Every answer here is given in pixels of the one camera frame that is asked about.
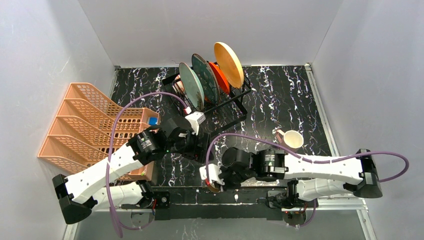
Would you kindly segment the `yellow plate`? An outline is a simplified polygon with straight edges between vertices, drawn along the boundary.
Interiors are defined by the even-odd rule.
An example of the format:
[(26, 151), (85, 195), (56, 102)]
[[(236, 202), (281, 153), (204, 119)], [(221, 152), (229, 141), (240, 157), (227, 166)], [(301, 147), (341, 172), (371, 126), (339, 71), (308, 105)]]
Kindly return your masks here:
[(240, 89), (244, 84), (245, 76), (241, 62), (234, 50), (224, 42), (215, 42), (213, 49), (216, 61), (229, 84)]

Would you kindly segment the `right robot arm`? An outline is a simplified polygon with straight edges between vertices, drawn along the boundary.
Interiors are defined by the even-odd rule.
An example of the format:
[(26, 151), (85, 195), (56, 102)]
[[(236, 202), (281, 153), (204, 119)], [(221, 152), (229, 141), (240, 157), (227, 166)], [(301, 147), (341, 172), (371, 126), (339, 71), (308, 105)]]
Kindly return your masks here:
[(209, 179), (222, 190), (237, 189), (251, 178), (263, 182), (286, 180), (287, 202), (309, 202), (337, 194), (359, 198), (383, 196), (376, 164), (368, 149), (339, 161), (332, 156), (294, 156), (282, 149), (256, 153), (231, 147), (222, 156), (222, 166), (208, 166)]

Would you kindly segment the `orange patterned bowl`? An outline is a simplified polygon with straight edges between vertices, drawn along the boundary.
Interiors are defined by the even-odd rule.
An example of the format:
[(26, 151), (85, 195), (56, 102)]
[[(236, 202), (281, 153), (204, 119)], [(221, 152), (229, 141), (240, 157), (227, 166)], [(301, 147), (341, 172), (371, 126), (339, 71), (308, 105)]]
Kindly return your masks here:
[(180, 74), (178, 74), (175, 77), (175, 79), (173, 80), (172, 88), (180, 96), (184, 96), (186, 94), (184, 85), (183, 85), (183, 83), (181, 81), (181, 75)]

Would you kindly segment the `pink mug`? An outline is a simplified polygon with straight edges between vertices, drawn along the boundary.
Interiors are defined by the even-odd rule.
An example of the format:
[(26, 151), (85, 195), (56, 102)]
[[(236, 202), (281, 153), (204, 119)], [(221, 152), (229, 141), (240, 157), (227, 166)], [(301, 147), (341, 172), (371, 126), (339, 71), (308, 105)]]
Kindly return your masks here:
[(275, 137), (280, 146), (296, 151), (304, 145), (304, 137), (298, 131), (288, 130), (286, 132), (278, 129)]

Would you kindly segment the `stainless steel cup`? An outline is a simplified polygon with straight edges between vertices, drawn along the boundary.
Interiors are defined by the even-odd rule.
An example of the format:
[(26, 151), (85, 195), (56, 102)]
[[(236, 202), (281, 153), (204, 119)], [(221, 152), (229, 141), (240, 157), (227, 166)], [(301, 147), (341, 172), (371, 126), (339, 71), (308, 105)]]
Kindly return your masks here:
[(222, 192), (222, 186), (216, 182), (207, 182), (206, 186), (208, 189), (213, 193), (220, 193)]

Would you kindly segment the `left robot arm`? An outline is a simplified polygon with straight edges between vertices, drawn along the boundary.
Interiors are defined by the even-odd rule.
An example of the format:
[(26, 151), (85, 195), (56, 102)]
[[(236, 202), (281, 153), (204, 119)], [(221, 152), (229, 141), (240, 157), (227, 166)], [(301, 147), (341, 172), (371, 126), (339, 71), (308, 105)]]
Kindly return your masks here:
[(146, 180), (113, 186), (123, 175), (162, 160), (167, 154), (201, 162), (207, 159), (210, 136), (200, 132), (204, 113), (195, 111), (177, 115), (159, 125), (152, 125), (125, 142), (110, 156), (76, 174), (58, 174), (52, 184), (66, 224), (86, 219), (92, 212), (117, 205), (141, 205), (152, 202), (155, 194)]

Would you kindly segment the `blue eraser block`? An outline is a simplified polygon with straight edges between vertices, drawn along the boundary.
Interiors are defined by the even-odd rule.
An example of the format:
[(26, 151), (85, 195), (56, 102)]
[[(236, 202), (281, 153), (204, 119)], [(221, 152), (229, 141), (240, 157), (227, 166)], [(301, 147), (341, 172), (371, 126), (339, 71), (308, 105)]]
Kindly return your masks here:
[(147, 119), (147, 124), (149, 124), (149, 125), (151, 125), (151, 126), (155, 126), (155, 125), (157, 125), (157, 124), (158, 124), (158, 122), (159, 122), (159, 120), (158, 120), (158, 118), (157, 118), (157, 117), (149, 117), (149, 118)]

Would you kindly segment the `dark teal plate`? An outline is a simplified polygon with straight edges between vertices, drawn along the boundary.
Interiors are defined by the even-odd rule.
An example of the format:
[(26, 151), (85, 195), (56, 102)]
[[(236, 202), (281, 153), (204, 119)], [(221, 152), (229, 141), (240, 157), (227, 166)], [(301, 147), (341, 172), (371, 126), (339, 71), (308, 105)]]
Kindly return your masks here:
[(191, 63), (201, 83), (206, 101), (217, 105), (221, 101), (218, 82), (209, 63), (197, 53), (192, 55)]

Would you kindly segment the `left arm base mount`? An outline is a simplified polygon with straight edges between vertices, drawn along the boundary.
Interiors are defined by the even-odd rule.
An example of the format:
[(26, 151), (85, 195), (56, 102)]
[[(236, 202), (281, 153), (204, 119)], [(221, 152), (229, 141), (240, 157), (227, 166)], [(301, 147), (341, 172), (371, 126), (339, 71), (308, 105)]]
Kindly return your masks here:
[(124, 193), (124, 199), (119, 204), (122, 209), (168, 209), (171, 194), (165, 190), (153, 190), (146, 180), (138, 180), (122, 186), (125, 190), (131, 188), (129, 193)]

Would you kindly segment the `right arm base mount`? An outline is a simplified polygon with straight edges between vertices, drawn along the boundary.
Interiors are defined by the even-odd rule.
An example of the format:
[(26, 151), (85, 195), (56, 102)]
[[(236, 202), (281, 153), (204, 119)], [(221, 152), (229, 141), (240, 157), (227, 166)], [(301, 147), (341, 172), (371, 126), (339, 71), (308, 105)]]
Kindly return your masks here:
[(316, 199), (311, 201), (298, 199), (286, 188), (269, 190), (265, 197), (257, 198), (256, 203), (264, 204), (270, 209), (281, 210), (285, 225), (294, 228), (307, 225), (319, 206)]

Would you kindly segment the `orange red plate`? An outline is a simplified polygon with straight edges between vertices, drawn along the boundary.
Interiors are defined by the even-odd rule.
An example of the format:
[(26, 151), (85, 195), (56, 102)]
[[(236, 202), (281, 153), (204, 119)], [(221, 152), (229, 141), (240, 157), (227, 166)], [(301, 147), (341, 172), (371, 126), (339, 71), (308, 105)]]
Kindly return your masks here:
[(217, 64), (215, 64), (213, 62), (209, 62), (208, 64), (211, 67), (211, 69), (212, 69), (212, 71), (213, 71), (213, 73), (216, 77), (216, 80), (217, 80), (217, 83), (218, 83), (220, 89), (224, 93), (229, 94), (230, 93), (230, 85), (227, 81), (226, 76), (222, 72), (222, 70), (219, 68), (219, 66)]

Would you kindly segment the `orange file organizer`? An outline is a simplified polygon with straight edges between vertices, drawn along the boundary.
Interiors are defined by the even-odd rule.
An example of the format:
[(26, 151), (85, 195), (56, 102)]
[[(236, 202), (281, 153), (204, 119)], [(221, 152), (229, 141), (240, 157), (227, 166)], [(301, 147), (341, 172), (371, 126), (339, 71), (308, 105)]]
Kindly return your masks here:
[(71, 83), (38, 157), (70, 174), (105, 159), (140, 132), (143, 108), (121, 107), (90, 83)]

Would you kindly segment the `mint green flower plate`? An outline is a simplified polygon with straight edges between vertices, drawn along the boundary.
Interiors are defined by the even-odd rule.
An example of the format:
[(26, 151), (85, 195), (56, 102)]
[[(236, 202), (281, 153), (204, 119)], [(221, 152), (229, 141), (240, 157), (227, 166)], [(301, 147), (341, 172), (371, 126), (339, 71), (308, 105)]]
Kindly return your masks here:
[(202, 112), (205, 94), (198, 76), (185, 62), (180, 62), (178, 68), (187, 98), (196, 110)]

